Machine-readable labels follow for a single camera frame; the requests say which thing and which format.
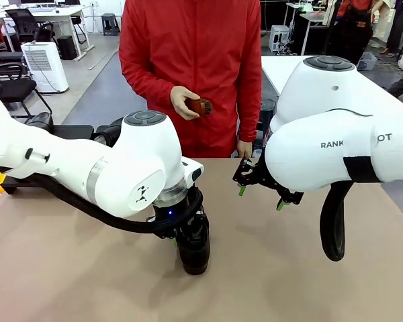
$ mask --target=hand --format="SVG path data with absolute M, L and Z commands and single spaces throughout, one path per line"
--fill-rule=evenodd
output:
M 239 158 L 250 158 L 253 155 L 253 144 L 251 142 L 237 142 L 237 153 Z
M 176 113 L 182 116 L 184 119 L 189 121 L 190 119 L 197 119 L 200 117 L 196 112 L 188 109 L 188 106 L 185 105 L 186 99 L 199 99 L 200 96 L 194 94 L 183 86 L 175 86 L 172 88 L 170 92 L 170 101 L 172 102 L 173 107 L 175 108 Z

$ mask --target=green object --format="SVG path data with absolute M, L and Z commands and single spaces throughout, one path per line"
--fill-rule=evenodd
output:
M 243 196 L 244 190 L 247 186 L 241 186 L 240 191 L 239 191 L 239 196 Z
M 281 203 L 279 204 L 279 206 L 277 206 L 276 210 L 281 211 L 282 207 L 285 205 L 289 205 L 289 203 L 286 203 L 284 201 L 281 201 Z

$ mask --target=jacket zipper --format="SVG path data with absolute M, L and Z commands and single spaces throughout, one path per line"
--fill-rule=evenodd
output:
M 193 85 L 194 85 L 194 92 L 197 94 L 198 92 L 198 88 L 197 88 L 197 0 L 194 0 L 194 17 L 193 17 L 193 21 L 194 21 L 194 39 L 193 39 L 193 50 L 194 50 L 194 59 L 193 59 Z M 199 138 L 199 129 L 198 129 L 198 120 L 194 120 L 195 123 L 195 137 L 196 140 L 198 140 Z M 194 146 L 194 152 L 195 155 L 197 155 L 197 151 L 198 151 L 198 144 L 195 144 Z

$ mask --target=brown tabletop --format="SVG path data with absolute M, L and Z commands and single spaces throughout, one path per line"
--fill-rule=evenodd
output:
M 201 162 L 212 255 L 198 277 L 172 241 L 110 228 L 38 189 L 3 196 L 0 322 L 403 321 L 403 214 L 379 185 L 351 189 L 346 256 L 330 262 L 318 232 L 326 190 L 277 212 L 269 189 L 238 196 L 238 160 Z

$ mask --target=person's left hand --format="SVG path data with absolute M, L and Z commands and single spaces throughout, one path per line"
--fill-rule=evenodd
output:
M 237 153 L 239 158 L 250 158 L 253 155 L 253 144 L 251 142 L 237 141 Z

